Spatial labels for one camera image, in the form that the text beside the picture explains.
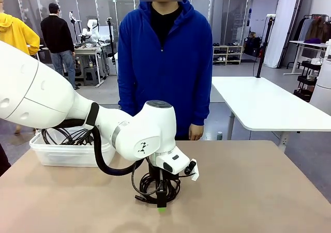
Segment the pole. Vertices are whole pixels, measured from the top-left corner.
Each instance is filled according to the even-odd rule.
[[[267,49],[267,46],[268,46],[268,39],[269,39],[269,34],[270,34],[270,30],[271,30],[272,24],[273,24],[273,18],[270,18],[269,19],[269,22],[268,22],[267,33],[265,35],[264,43],[263,43],[263,46],[262,46],[262,53],[261,53],[261,58],[260,58],[260,63],[259,63],[259,68],[258,68],[258,73],[257,73],[257,78],[261,78],[260,77],[261,69],[262,69],[262,65],[263,65],[263,62],[264,62],[265,50]]]
[[[110,18],[107,18],[108,28],[109,28],[109,36],[110,36],[110,47],[112,49],[112,62],[115,64],[115,53],[114,53],[114,46],[113,46],[113,36],[112,36],[112,27]]]

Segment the yellow hoodie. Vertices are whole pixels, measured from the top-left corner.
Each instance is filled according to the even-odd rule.
[[[21,20],[5,13],[0,13],[0,41],[4,41],[28,55],[35,55],[40,44],[40,38],[33,30]]]

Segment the jeans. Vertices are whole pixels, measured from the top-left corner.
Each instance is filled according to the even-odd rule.
[[[67,71],[68,71],[68,80],[73,88],[76,87],[74,83],[75,78],[75,71],[74,71],[74,64],[72,59],[72,53],[71,51],[63,51],[60,53],[51,53],[51,59],[52,63],[54,65],[55,71],[59,73],[60,75],[63,74],[63,61],[66,65]]]
[[[10,163],[8,162],[6,153],[0,144],[0,176],[3,175],[5,171],[7,171],[7,169],[9,168],[10,168]]]

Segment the blue hoodie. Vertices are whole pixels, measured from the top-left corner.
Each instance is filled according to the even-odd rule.
[[[134,116],[148,100],[163,100],[176,112],[176,136],[188,136],[209,114],[213,69],[212,31],[188,0],[179,2],[164,46],[151,27],[151,2],[141,2],[119,26],[119,105]]]

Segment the glass wall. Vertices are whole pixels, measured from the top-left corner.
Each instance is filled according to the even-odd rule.
[[[69,25],[73,40],[74,25],[69,20],[72,12],[81,27],[86,28],[89,19],[98,19],[100,27],[106,27],[107,18],[111,17],[115,43],[118,41],[118,26],[125,15],[138,8],[140,0],[5,0],[5,10],[15,17],[23,19],[41,36],[40,22],[48,12],[48,4],[58,3],[61,16]],[[195,10],[209,21],[213,31],[213,42],[220,44],[242,42],[247,31],[248,0],[189,0]],[[77,35],[78,23],[75,24]]]

